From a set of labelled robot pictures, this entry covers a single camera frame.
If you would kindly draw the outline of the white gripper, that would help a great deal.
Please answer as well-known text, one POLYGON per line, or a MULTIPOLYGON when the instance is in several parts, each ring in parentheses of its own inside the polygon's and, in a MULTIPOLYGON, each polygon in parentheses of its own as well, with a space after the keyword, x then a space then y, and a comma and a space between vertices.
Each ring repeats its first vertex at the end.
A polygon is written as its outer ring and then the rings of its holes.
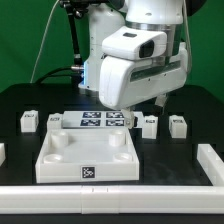
POLYGON ((181 88, 186 82, 186 49, 180 49, 177 55, 170 58, 168 65, 152 67, 152 62, 152 59, 129 61, 111 56, 103 60, 99 99, 108 108, 122 109, 125 126, 129 129, 134 127, 135 116, 126 107, 158 96, 155 100, 155 112, 161 115, 167 101, 165 93, 181 88))

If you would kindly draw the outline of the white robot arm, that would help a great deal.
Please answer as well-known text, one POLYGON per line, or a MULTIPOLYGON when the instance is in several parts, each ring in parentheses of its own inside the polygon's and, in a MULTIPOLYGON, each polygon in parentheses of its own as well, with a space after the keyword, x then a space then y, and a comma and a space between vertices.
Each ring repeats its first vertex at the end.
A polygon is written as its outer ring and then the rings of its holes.
POLYGON ((90 55, 83 92, 120 110, 134 126, 132 107, 182 87, 191 69, 186 0, 109 0, 89 7, 90 55))

